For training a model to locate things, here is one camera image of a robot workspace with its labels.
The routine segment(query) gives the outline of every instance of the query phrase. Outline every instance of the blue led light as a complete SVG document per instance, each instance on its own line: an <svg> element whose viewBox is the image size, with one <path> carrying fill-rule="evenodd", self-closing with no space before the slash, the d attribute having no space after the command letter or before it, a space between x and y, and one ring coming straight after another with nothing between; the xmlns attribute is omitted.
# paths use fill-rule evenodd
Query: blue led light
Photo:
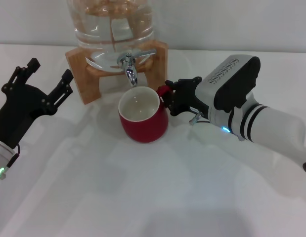
<svg viewBox="0 0 306 237"><path fill-rule="evenodd" d="M223 127L222 128L222 130L224 131L224 132L228 132L228 133L230 133L231 131L230 130L228 130L226 127Z"/></svg>

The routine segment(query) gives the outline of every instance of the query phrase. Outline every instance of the metal spigot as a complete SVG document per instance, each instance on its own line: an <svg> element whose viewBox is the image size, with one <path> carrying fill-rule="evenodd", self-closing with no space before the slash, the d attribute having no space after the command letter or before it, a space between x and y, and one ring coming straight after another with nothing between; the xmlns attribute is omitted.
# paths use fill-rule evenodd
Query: metal spigot
<svg viewBox="0 0 306 237"><path fill-rule="evenodd" d="M128 77L132 87L137 86L137 71L135 67L136 58L139 57L147 57L150 55L156 54L156 50L152 49L145 52L139 52L132 55L131 53L124 53L120 55L118 58L118 65L119 67L125 72L125 75Z"/></svg>

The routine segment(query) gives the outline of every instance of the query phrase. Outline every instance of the green led light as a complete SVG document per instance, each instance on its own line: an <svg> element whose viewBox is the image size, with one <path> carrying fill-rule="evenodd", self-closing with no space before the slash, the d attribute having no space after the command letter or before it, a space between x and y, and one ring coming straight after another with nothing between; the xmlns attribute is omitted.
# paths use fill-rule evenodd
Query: green led light
<svg viewBox="0 0 306 237"><path fill-rule="evenodd" d="M2 174L2 172L4 172L4 168L0 169L0 175Z"/></svg>

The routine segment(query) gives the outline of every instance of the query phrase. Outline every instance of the red mug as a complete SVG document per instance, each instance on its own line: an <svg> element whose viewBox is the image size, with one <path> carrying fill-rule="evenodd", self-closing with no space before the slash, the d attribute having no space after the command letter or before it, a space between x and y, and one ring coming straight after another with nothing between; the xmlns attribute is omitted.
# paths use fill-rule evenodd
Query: red mug
<svg viewBox="0 0 306 237"><path fill-rule="evenodd" d="M144 86L127 91L119 101L119 114L127 135L141 143L156 141L168 127L168 115L159 94Z"/></svg>

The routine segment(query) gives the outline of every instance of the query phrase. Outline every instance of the black stripe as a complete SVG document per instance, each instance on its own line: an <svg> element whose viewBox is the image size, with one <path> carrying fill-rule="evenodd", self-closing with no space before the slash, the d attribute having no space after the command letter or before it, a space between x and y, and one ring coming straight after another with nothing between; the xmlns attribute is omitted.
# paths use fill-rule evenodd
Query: black stripe
<svg viewBox="0 0 306 237"><path fill-rule="evenodd" d="M247 120L248 116L250 115L250 113L254 110L254 108L256 108L259 105L261 105L261 104L257 103L257 104L254 104L252 107L250 107L249 110L245 113L245 115L243 117L243 120L241 122L241 136L244 139L246 139L245 133L244 133L244 128L245 128L246 120Z"/></svg>
<svg viewBox="0 0 306 237"><path fill-rule="evenodd" d="M232 111L230 113L230 117L228 117L228 130L230 130L230 132L232 134L234 134L233 131L232 131L232 120L233 120L233 117L234 117L234 108L232 109Z"/></svg>
<svg viewBox="0 0 306 237"><path fill-rule="evenodd" d="M248 140L250 140L251 142L253 142L253 141L252 141L252 138L251 138L252 125L253 125L253 123L254 123L254 121L255 121L257 115L258 115L263 109L265 109L265 108L268 108L268 106L262 106L262 107L260 107L259 109L257 109L257 110L255 111L255 113L253 114L253 116L251 117L251 120L250 120L249 123L248 123L248 127L247 127L247 137L248 137Z"/></svg>

